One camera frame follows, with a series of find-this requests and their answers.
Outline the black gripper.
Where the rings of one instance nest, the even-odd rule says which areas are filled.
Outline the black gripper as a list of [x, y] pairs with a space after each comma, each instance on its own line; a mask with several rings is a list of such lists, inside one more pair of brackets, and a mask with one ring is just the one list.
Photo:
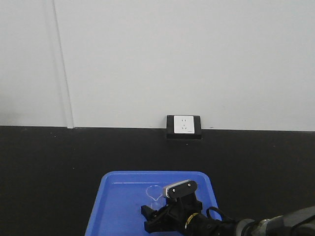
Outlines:
[[144, 222], [146, 232], [209, 233], [209, 218], [202, 214], [203, 205], [194, 190], [166, 190], [163, 196], [166, 205], [160, 210], [141, 206], [141, 214], [146, 219], [154, 219]]

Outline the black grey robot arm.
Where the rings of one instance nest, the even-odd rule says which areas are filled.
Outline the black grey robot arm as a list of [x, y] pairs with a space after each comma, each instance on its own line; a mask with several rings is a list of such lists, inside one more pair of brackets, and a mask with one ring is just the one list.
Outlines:
[[194, 193], [167, 198], [166, 205], [153, 210], [141, 207], [148, 233], [179, 232], [184, 236], [313, 236], [315, 208], [303, 208], [273, 218], [233, 219], [216, 207], [202, 214], [202, 203]]

